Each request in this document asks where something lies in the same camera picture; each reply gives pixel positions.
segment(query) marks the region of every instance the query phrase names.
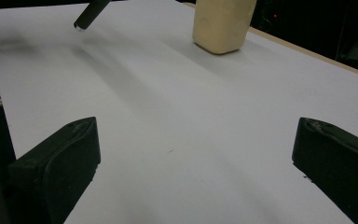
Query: table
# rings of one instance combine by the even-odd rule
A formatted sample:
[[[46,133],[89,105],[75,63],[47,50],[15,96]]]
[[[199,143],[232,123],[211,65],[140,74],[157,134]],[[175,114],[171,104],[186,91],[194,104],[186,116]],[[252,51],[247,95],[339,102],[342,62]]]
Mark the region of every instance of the table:
[[[292,164],[300,117],[358,136],[358,75],[249,33],[192,43],[194,9],[0,10],[0,92],[17,156],[95,116],[102,164],[65,223],[351,223]]]

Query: white surface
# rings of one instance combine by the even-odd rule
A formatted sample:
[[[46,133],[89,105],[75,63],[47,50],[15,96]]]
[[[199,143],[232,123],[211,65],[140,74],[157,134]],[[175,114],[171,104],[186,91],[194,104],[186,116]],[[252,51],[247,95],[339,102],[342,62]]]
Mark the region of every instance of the white surface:
[[[194,9],[0,10],[0,92],[17,156],[95,116],[103,161],[66,223],[351,223],[292,164],[300,117],[358,135],[358,75],[248,34],[218,57]]]

